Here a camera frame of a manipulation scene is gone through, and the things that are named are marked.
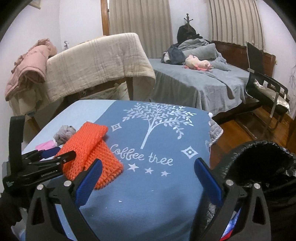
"blue gripper pad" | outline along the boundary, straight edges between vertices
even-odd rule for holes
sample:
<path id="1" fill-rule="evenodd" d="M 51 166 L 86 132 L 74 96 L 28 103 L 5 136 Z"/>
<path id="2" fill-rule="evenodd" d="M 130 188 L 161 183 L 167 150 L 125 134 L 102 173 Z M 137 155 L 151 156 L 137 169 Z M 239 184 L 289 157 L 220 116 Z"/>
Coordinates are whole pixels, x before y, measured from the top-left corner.
<path id="1" fill-rule="evenodd" d="M 222 207 L 223 195 L 220 186 L 211 175 L 208 166 L 199 158 L 195 160 L 194 171 L 212 204 Z"/>
<path id="2" fill-rule="evenodd" d="M 60 149 L 61 148 L 57 146 L 57 147 L 45 150 L 45 151 L 42 152 L 41 157 L 44 158 L 44 159 L 47 159 L 47 158 L 50 158 L 52 156 L 55 156 L 59 152 Z"/>
<path id="3" fill-rule="evenodd" d="M 101 160 L 95 159 L 92 165 L 88 168 L 88 172 L 85 178 L 82 180 L 78 188 L 76 189 L 76 207 L 80 207 L 86 204 L 89 196 L 94 189 L 95 184 L 100 178 L 103 171 L 103 164 Z"/>

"folded orange towel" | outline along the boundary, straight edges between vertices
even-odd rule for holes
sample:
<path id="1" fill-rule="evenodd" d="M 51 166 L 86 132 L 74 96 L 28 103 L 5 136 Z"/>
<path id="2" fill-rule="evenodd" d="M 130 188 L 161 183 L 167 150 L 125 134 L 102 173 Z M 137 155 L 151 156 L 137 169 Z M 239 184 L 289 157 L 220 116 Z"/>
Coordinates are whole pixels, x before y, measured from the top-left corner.
<path id="1" fill-rule="evenodd" d="M 96 189 L 106 186 L 122 172 L 122 163 L 102 140 L 107 131 L 106 126 L 86 122 L 64 144 L 57 156 L 71 150 L 76 152 L 75 160 L 64 164 L 63 167 L 63 172 L 69 180 L 74 180 L 81 171 L 87 170 L 96 158 L 103 164 L 103 172 L 95 185 Z"/>

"picture frame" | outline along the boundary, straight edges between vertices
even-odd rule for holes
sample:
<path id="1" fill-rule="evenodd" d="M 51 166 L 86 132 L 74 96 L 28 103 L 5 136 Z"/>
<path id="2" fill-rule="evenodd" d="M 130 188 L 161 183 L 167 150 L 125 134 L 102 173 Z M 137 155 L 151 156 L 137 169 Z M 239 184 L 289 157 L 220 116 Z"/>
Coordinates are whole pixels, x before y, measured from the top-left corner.
<path id="1" fill-rule="evenodd" d="M 33 0 L 29 3 L 30 6 L 41 9 L 41 0 Z"/>

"chair backrest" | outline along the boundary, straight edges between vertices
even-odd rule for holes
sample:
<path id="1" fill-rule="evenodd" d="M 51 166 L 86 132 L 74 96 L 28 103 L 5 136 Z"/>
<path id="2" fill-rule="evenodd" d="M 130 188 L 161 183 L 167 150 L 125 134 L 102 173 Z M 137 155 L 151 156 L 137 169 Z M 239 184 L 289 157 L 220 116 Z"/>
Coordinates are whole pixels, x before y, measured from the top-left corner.
<path id="1" fill-rule="evenodd" d="M 249 68 L 264 74 L 263 66 L 263 52 L 257 49 L 255 46 L 247 42 L 247 56 L 249 61 Z M 263 85 L 264 80 L 261 78 L 256 78 L 257 81 Z M 247 83 L 246 89 L 254 86 L 254 76 L 250 74 L 249 81 Z"/>

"stuffed animal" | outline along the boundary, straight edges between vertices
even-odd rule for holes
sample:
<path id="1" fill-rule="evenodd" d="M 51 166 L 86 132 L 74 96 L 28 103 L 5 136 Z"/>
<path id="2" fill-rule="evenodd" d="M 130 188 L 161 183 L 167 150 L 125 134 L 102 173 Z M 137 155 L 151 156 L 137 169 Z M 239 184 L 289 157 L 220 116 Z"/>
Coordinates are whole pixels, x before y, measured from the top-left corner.
<path id="1" fill-rule="evenodd" d="M 213 66 L 207 60 L 200 61 L 198 57 L 189 55 L 189 57 L 185 60 L 185 68 L 210 71 L 213 68 Z"/>

